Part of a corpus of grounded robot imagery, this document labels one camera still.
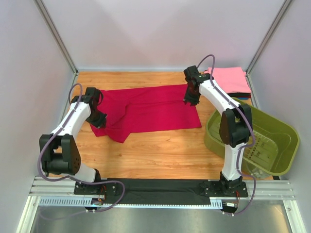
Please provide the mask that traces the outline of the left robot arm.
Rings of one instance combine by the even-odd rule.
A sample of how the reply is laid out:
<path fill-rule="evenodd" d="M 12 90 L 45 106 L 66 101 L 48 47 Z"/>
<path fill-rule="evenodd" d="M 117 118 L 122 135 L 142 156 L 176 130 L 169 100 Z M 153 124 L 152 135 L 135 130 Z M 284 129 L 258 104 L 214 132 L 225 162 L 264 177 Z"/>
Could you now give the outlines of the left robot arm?
<path fill-rule="evenodd" d="M 75 139 L 84 122 L 97 129 L 106 127 L 107 114 L 98 109 L 103 100 L 99 89 L 88 87 L 72 99 L 61 123 L 50 134 L 41 135 L 37 169 L 43 179 L 56 182 L 69 178 L 85 185 L 100 185 L 99 171 L 83 164 Z"/>

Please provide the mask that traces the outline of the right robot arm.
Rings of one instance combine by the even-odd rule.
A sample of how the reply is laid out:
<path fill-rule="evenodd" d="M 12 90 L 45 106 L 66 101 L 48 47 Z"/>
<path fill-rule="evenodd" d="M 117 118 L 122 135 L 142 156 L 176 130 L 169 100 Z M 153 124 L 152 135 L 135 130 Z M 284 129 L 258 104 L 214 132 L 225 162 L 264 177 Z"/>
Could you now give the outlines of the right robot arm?
<path fill-rule="evenodd" d="M 192 106 L 201 96 L 208 99 L 221 115 L 219 135 L 225 145 L 224 166 L 218 181 L 202 183 L 205 195 L 210 197 L 247 197 L 240 166 L 244 148 L 253 136 L 252 113 L 248 104 L 233 100 L 213 80 L 210 74 L 200 73 L 196 66 L 184 70 L 187 89 L 184 103 Z"/>

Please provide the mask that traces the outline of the crimson red t shirt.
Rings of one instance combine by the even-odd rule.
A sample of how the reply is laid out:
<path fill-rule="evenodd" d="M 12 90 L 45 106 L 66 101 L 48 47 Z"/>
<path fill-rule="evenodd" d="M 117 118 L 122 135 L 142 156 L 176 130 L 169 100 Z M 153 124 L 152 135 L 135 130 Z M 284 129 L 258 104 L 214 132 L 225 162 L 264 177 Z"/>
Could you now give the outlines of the crimson red t shirt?
<path fill-rule="evenodd" d="M 103 90 L 98 109 L 107 115 L 106 127 L 91 129 L 96 137 L 124 143 L 131 133 L 200 128 L 195 106 L 183 102 L 187 85 Z"/>

